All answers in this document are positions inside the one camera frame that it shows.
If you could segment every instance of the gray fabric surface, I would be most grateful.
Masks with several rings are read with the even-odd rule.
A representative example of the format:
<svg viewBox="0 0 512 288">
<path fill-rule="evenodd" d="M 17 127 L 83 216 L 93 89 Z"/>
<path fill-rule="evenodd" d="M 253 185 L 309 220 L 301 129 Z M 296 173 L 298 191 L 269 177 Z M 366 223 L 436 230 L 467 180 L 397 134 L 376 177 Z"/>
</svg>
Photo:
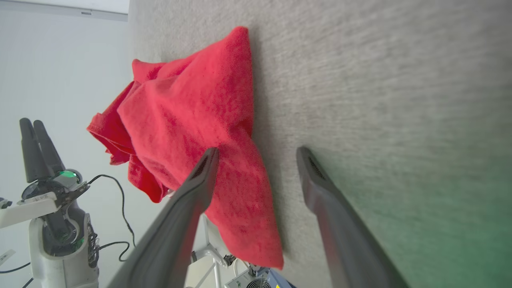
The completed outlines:
<svg viewBox="0 0 512 288">
<path fill-rule="evenodd" d="M 135 55 L 250 31 L 253 139 L 297 287 L 330 287 L 295 150 L 308 145 L 412 287 L 512 273 L 512 2 L 132 0 Z"/>
</svg>

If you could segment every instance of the crumpled red fabric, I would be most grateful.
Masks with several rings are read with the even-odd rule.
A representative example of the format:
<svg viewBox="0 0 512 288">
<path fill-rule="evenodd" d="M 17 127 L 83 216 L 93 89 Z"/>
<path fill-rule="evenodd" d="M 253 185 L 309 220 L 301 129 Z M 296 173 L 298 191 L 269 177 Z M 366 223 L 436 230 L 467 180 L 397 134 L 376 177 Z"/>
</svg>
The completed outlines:
<svg viewBox="0 0 512 288">
<path fill-rule="evenodd" d="M 267 172 L 254 142 L 248 30 L 169 63 L 132 63 L 134 81 L 87 128 L 129 163 L 128 179 L 160 202 L 177 190 L 206 149 L 220 151 L 208 218 L 233 255 L 282 269 Z"/>
</svg>

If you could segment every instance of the gray upholstery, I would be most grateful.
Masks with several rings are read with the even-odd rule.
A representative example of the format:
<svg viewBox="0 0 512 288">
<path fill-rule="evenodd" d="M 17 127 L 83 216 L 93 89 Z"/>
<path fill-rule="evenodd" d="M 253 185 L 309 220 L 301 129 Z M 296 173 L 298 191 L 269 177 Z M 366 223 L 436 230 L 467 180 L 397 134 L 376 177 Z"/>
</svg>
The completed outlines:
<svg viewBox="0 0 512 288">
<path fill-rule="evenodd" d="M 250 31 L 253 139 L 298 288 L 330 287 L 309 146 L 412 287 L 512 281 L 510 0 L 132 0 L 135 56 Z"/>
</svg>

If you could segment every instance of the fan grille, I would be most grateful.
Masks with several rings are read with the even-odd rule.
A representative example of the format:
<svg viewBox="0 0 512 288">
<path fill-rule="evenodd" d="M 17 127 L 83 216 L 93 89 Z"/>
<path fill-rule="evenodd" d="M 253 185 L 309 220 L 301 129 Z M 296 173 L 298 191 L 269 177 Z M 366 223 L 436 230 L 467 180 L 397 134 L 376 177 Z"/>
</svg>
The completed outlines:
<svg viewBox="0 0 512 288">
<path fill-rule="evenodd" d="M 271 288 L 270 284 L 268 283 L 267 279 L 256 279 L 253 280 L 249 285 L 247 285 L 247 288 Z"/>
</svg>

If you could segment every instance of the black cable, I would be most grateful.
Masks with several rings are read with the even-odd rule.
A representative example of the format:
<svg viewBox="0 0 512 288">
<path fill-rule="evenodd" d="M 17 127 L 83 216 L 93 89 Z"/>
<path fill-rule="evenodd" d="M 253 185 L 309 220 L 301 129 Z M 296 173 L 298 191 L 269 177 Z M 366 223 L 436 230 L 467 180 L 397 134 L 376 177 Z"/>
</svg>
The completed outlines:
<svg viewBox="0 0 512 288">
<path fill-rule="evenodd" d="M 20 269 L 23 269 L 25 267 L 27 267 L 28 265 L 30 265 L 30 262 L 28 262 L 27 264 L 21 266 L 21 267 L 18 267 L 16 269 L 12 269 L 12 270 L 7 270 L 7 271 L 0 271 L 0 274 L 6 274 L 6 273 L 11 273 L 11 272 L 14 272 L 14 271 L 18 271 Z"/>
<path fill-rule="evenodd" d="M 123 218 L 124 218 L 124 222 L 126 223 L 126 226 L 128 227 L 128 230 L 130 231 L 130 233 L 132 234 L 132 243 L 133 243 L 133 247 L 137 247 L 135 245 L 135 233 L 133 233 L 133 230 L 132 230 L 132 227 L 130 226 L 130 224 L 128 223 L 128 220 L 126 219 L 126 216 L 124 215 L 124 191 L 123 191 L 123 187 L 121 187 L 121 184 L 119 183 L 119 181 L 117 181 L 116 178 L 112 177 L 112 176 L 109 176 L 109 175 L 105 175 L 105 174 L 100 174 L 94 178 L 91 179 L 91 181 L 89 181 L 89 185 L 96 181 L 96 179 L 98 179 L 99 177 L 106 177 L 106 178 L 110 178 L 110 179 L 113 179 L 114 181 L 116 181 L 117 183 L 117 186 L 119 186 L 119 189 L 121 190 L 121 195 L 123 196 L 122 199 L 123 199 L 123 202 L 122 202 L 122 214 L 123 214 Z"/>
<path fill-rule="evenodd" d="M 34 278 L 30 278 L 30 280 L 27 282 L 27 284 L 23 285 L 23 288 L 27 288 L 27 286 L 30 285 L 30 283 L 32 283 L 32 281 L 34 281 Z"/>
<path fill-rule="evenodd" d="M 126 246 L 126 249 L 124 249 L 124 251 L 123 251 L 123 252 L 121 252 L 121 254 L 119 254 L 119 258 L 118 258 L 120 262 L 125 262 L 126 260 L 122 260 L 122 259 L 121 259 L 121 257 L 123 256 L 123 254 L 124 254 L 126 251 L 128 251 L 128 248 L 130 248 L 130 243 L 128 243 L 128 242 L 126 242 L 126 241 L 118 241 L 118 242 L 108 243 L 108 244 L 105 244 L 105 245 L 101 246 L 98 250 L 101 250 L 101 249 L 103 249 L 103 248 L 107 248 L 108 246 L 112 246 L 112 245 L 114 245 L 114 244 L 126 244 L 126 245 L 127 245 L 127 246 Z"/>
</svg>

